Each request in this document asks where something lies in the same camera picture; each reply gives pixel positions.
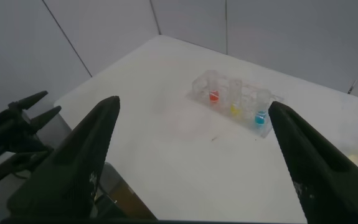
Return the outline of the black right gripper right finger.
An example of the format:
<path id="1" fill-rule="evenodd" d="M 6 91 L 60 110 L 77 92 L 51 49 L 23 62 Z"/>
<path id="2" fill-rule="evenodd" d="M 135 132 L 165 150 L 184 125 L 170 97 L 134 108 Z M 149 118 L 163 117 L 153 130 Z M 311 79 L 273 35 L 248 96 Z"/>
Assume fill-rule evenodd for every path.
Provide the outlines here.
<path id="1" fill-rule="evenodd" d="M 308 223 L 358 223 L 358 167 L 289 106 L 268 115 Z"/>

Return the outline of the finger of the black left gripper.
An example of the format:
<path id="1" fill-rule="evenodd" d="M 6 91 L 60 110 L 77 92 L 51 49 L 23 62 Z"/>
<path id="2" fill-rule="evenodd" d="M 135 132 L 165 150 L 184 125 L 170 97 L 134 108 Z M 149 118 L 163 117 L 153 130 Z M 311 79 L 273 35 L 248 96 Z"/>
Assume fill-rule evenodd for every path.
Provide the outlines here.
<path id="1" fill-rule="evenodd" d="M 38 101 L 43 99 L 48 94 L 48 91 L 41 91 L 26 98 L 23 98 L 19 101 L 13 101 L 8 104 L 9 110 L 22 111 L 28 110 L 30 107 L 34 106 Z"/>
<path id="2" fill-rule="evenodd" d="M 30 127 L 32 131 L 38 131 L 42 129 L 49 121 L 51 121 L 62 109 L 61 106 L 56 106 L 51 110 L 42 113 L 35 118 L 31 119 Z"/>

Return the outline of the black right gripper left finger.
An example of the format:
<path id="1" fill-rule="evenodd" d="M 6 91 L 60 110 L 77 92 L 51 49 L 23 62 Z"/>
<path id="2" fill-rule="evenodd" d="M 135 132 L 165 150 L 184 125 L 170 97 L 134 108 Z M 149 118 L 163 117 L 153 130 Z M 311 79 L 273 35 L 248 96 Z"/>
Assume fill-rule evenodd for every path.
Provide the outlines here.
<path id="1" fill-rule="evenodd" d="M 101 100 L 7 201 L 12 218 L 90 218 L 120 112 L 120 99 Z"/>

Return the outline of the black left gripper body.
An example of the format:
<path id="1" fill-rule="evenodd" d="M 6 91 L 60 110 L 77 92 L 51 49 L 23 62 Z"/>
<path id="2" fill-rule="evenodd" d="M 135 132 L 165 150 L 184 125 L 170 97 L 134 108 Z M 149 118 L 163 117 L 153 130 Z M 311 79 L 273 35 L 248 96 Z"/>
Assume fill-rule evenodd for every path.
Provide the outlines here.
<path id="1" fill-rule="evenodd" d="M 30 127 L 31 119 L 23 111 L 4 110 L 0 113 L 0 155 L 4 152 L 44 152 L 49 148 Z"/>

